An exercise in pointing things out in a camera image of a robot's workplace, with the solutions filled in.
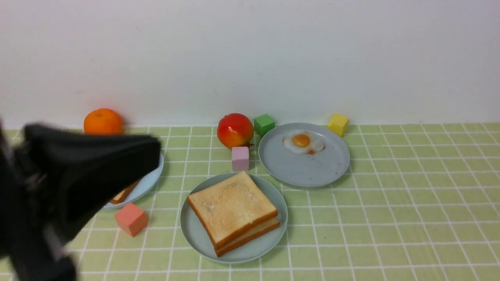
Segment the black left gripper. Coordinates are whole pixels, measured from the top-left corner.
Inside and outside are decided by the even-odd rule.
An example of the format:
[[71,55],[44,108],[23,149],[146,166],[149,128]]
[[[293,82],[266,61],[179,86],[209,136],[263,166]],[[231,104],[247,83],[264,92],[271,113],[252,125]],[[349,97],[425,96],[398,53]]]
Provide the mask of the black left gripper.
[[1,133],[1,257],[20,281],[76,281],[65,251],[115,195],[159,165],[151,135],[84,135],[29,123],[11,146]]

